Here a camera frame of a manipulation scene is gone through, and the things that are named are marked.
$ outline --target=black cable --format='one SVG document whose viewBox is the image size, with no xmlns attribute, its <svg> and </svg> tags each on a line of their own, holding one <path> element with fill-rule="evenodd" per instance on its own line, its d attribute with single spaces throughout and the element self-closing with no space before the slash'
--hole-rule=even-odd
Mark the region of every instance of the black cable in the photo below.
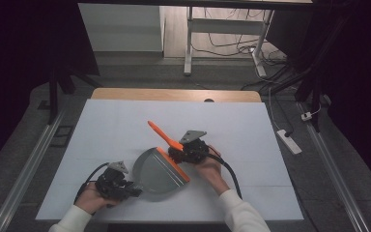
<svg viewBox="0 0 371 232">
<path fill-rule="evenodd" d="M 216 160 L 217 162 L 221 163 L 225 168 L 227 168 L 227 170 L 231 174 L 231 177 L 233 178 L 234 186 L 236 186 L 236 191 L 237 191 L 238 196 L 240 197 L 240 199 L 243 199 L 243 196 L 242 196 L 241 190 L 240 190 L 240 185 L 238 184 L 237 176 L 236 176 L 233 168 L 231 168 L 230 164 L 228 164 L 224 159 L 222 159 L 222 157 L 219 156 L 219 153 L 217 153 L 215 150 L 213 150 L 213 151 L 217 154 L 217 156 L 212 155 L 210 153 L 198 151 L 198 150 L 192 150 L 192 152 L 194 152 L 194 153 L 198 153 L 198 154 L 203 155 L 205 157 Z"/>
<path fill-rule="evenodd" d="M 235 12 L 237 11 L 237 9 L 234 9 L 233 11 L 231 11 L 230 14 L 232 14 L 231 16 L 234 16 Z M 213 18 L 211 16 L 211 14 L 209 13 L 209 11 L 207 10 L 207 8 L 204 8 L 204 18 L 207 18 L 207 14 L 210 16 L 210 18 Z M 238 48 L 238 44 L 246 44 L 246 43 L 252 43 L 252 42 L 256 42 L 258 41 L 257 40 L 251 40 L 251 41 L 245 41 L 245 42 L 241 42 L 241 38 L 238 42 L 235 42 L 235 43 L 226 43 L 226 44 L 214 44 L 213 40 L 212 40 L 212 37 L 211 37 L 211 33 L 208 33 L 209 34 L 209 39 L 210 39 L 210 43 L 213 45 L 213 46 L 218 46 L 218 47 L 222 47 L 222 46 L 230 46 L 230 45 L 236 45 L 237 48 Z"/>
<path fill-rule="evenodd" d="M 77 195 L 76 197 L 74 198 L 74 201 L 73 201 L 73 204 L 76 203 L 77 199 L 79 198 L 80 194 L 84 191 L 84 189 L 87 187 L 87 185 L 89 184 L 90 182 L 90 179 L 92 179 L 92 177 L 101 169 L 103 168 L 104 166 L 107 166 L 109 164 L 109 162 L 106 162 L 102 165 L 100 165 L 98 168 L 96 168 L 92 174 L 90 174 L 90 176 L 87 178 L 87 180 L 82 184 L 82 186 L 80 187 L 79 191 L 77 192 Z"/>
<path fill-rule="evenodd" d="M 191 83 L 193 83 L 195 86 L 198 86 L 202 89 L 205 89 L 205 90 L 212 90 L 210 88 L 207 88 L 206 86 L 202 85 L 202 84 L 199 84 L 199 83 L 196 83 L 195 81 L 193 81 L 190 77 L 187 78 Z"/>
<path fill-rule="evenodd" d="M 285 72 L 281 73 L 279 76 L 274 77 L 274 78 L 272 79 L 273 82 L 270 81 L 269 83 L 267 83 L 267 84 L 265 84 L 264 86 L 262 86 L 262 87 L 258 90 L 258 93 L 259 93 L 261 96 L 266 95 L 266 94 L 263 93 L 263 89 L 266 88 L 266 87 L 270 88 L 272 85 L 274 85 L 274 84 L 278 84 L 278 83 L 276 83 L 276 80 L 278 80 L 280 77 L 282 77 L 282 74 L 284 74 Z M 291 77 L 294 76 L 294 75 L 295 75 L 294 73 L 291 73 L 290 75 L 288 75 L 288 76 L 285 78 L 285 80 L 291 78 Z"/>
<path fill-rule="evenodd" d="M 261 50 L 261 55 L 262 55 L 262 61 L 264 63 L 266 63 L 267 65 L 269 65 L 269 66 L 285 65 L 285 64 L 287 64 L 287 62 L 285 60 L 278 60 L 278 61 L 276 61 L 276 60 L 272 60 L 272 59 L 267 59 L 265 57 L 265 55 L 264 55 L 264 51 L 262 51 L 262 50 Z"/>
<path fill-rule="evenodd" d="M 269 59 L 269 60 L 272 60 L 272 59 L 271 59 L 271 54 L 273 54 L 273 53 L 275 53 L 275 52 L 278 52 L 278 51 L 280 51 L 280 50 L 277 49 L 277 50 L 275 50 L 275 51 L 270 52 L 270 53 L 268 54 L 268 59 Z"/>
<path fill-rule="evenodd" d="M 240 46 L 240 47 L 238 47 L 238 52 L 240 54 L 250 54 L 250 53 L 253 52 L 253 51 L 250 50 L 251 48 L 255 48 L 255 45 L 244 45 L 244 46 Z"/>
<path fill-rule="evenodd" d="M 286 80 L 292 78 L 292 76 L 295 76 L 295 74 L 294 74 L 294 73 L 291 73 L 291 74 L 288 75 L 288 76 L 287 76 L 287 77 L 286 77 L 282 82 L 278 82 L 278 84 L 282 84 L 284 81 L 286 81 Z M 268 92 L 268 89 L 270 89 L 270 88 L 273 87 L 274 85 L 275 85 L 275 83 L 267 83 L 267 84 L 265 84 L 264 86 L 262 86 L 262 87 L 258 90 L 259 95 L 261 95 L 261 96 L 266 95 L 267 92 Z M 263 92 L 263 89 L 264 89 L 265 87 L 268 87 L 268 88 L 266 89 L 266 93 Z"/>
<path fill-rule="evenodd" d="M 237 19 L 240 17 L 241 9 L 238 9 Z"/>
<path fill-rule="evenodd" d="M 249 17 L 256 17 L 256 16 L 258 16 L 263 10 L 261 10 L 258 14 L 256 14 L 256 15 L 254 15 L 254 16 L 251 16 L 251 14 L 249 14 L 249 11 L 251 11 L 251 10 L 248 10 L 248 16 Z"/>
<path fill-rule="evenodd" d="M 289 68 L 287 65 L 285 65 L 284 67 L 282 67 L 281 69 L 278 70 L 278 72 L 276 72 L 275 74 L 273 74 L 270 78 L 268 79 L 262 79 L 260 81 L 257 81 L 257 82 L 254 82 L 254 83 L 249 83 L 249 84 L 245 84 L 240 90 L 243 91 L 246 87 L 249 87 L 249 86 L 254 86 L 254 85 L 257 85 L 257 84 L 260 84 L 260 83 L 263 83 L 263 82 L 266 82 L 266 81 L 273 81 L 273 79 L 278 76 L 278 75 L 282 75 L 286 72 L 286 69 Z"/>
<path fill-rule="evenodd" d="M 245 21 L 248 20 L 248 16 L 249 16 L 249 10 L 248 12 L 246 13 L 246 16 L 245 16 Z M 241 39 L 243 38 L 243 34 L 240 35 L 240 38 L 238 39 L 238 42 L 237 42 L 237 51 L 240 52 L 240 49 L 238 48 L 238 45 L 240 45 L 240 41 Z"/>
<path fill-rule="evenodd" d="M 207 52 L 207 53 L 211 53 L 211 54 L 219 55 L 219 56 L 234 56 L 234 55 L 238 55 L 238 54 L 240 54 L 239 52 L 231 53 L 231 54 L 219 54 L 219 53 L 215 53 L 215 52 L 212 52 L 212 51 L 209 51 L 209 50 L 200 50 L 200 49 L 197 49 L 197 48 L 195 48 L 192 44 L 191 44 L 191 47 L 192 47 L 194 50 L 196 50 L 196 51 Z"/>
</svg>

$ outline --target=white wall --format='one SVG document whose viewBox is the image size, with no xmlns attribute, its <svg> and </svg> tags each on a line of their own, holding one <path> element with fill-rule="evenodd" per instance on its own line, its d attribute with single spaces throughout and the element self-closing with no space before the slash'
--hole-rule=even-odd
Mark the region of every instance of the white wall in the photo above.
<svg viewBox="0 0 371 232">
<path fill-rule="evenodd" d="M 163 8 L 79 3 L 94 51 L 162 51 Z"/>
</svg>

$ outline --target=human hand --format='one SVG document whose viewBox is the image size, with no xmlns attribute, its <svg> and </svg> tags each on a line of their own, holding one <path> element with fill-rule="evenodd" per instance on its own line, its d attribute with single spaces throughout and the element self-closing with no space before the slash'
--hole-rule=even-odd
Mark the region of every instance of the human hand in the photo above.
<svg viewBox="0 0 371 232">
<path fill-rule="evenodd" d="M 115 206 L 119 203 L 119 200 L 105 199 L 101 197 L 100 193 L 96 189 L 95 183 L 91 182 L 80 194 L 74 205 L 92 215 L 106 205 Z"/>
<path fill-rule="evenodd" d="M 221 157 L 221 154 L 211 145 L 209 153 Z M 221 164 L 212 158 L 205 158 L 202 162 L 195 165 L 195 169 L 202 178 L 207 180 L 218 195 L 230 189 L 227 183 L 221 177 Z"/>
</svg>

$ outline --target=orange brush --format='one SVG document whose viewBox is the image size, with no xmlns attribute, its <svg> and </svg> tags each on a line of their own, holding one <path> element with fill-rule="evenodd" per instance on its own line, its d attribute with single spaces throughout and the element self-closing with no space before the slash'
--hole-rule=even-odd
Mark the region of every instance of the orange brush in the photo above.
<svg viewBox="0 0 371 232">
<path fill-rule="evenodd" d="M 182 151 L 183 150 L 183 144 L 181 144 L 181 143 L 179 143 L 179 142 L 177 142 L 176 140 L 173 140 L 173 139 L 171 139 L 171 138 L 169 138 L 158 126 L 156 126 L 156 124 L 154 124 L 152 121 L 148 121 L 147 122 L 149 125 L 150 125 L 150 127 L 158 134 L 158 135 L 160 135 L 160 137 L 162 138 L 162 139 L 164 139 L 166 142 L 167 142 L 167 144 L 170 146 L 170 147 L 172 147 L 172 148 L 174 148 L 174 149 L 176 149 L 176 150 L 179 150 L 179 151 Z"/>
</svg>

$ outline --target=gray floor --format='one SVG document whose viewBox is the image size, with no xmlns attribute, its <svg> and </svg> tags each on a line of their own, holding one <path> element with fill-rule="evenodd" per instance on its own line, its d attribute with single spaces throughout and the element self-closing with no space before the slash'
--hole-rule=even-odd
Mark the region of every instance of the gray floor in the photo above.
<svg viewBox="0 0 371 232">
<path fill-rule="evenodd" d="M 244 84 L 258 81 L 250 60 L 195 60 L 191 77 L 183 76 L 182 59 L 162 59 L 153 56 L 107 56 L 98 54 L 101 77 L 94 77 L 105 87 L 123 88 L 169 88 L 202 89 L 201 86 L 218 90 L 239 90 Z M 275 73 L 278 67 L 267 67 Z M 60 126 L 74 127 L 85 101 L 94 88 L 74 78 L 76 92 L 63 96 L 71 101 Z M 246 91 L 258 90 L 261 86 L 249 87 Z M 329 175 L 310 139 L 306 124 L 301 121 L 297 103 L 293 100 L 293 89 L 278 94 L 280 104 L 295 128 L 292 137 L 302 148 L 303 153 L 293 156 L 279 143 L 282 156 L 296 186 L 303 221 L 269 221 L 271 231 L 355 231 L 349 221 L 341 199 L 331 183 Z M 263 96 L 269 107 L 269 99 Z M 10 191 L 21 168 L 31 154 L 48 119 L 48 111 L 38 109 L 42 101 L 48 100 L 47 84 L 36 88 L 31 94 L 29 108 L 18 127 L 0 153 L 0 207 Z M 272 112 L 276 124 L 288 129 L 282 109 L 275 98 L 271 99 Z M 346 138 L 337 130 L 327 115 L 326 104 L 321 110 L 321 131 L 334 155 L 338 167 L 352 191 L 371 229 L 371 172 Z M 63 138 L 53 138 L 52 145 L 62 145 Z M 65 152 L 65 147 L 51 146 L 44 154 L 41 165 L 18 207 L 8 231 L 47 231 L 53 222 L 35 221 L 37 211 L 43 202 L 57 166 Z M 131 231 L 121 225 L 120 231 Z M 154 227 L 145 229 L 153 231 Z M 132 230 L 140 227 L 133 225 Z M 91 223 L 86 231 L 106 231 L 107 225 Z"/>
</svg>

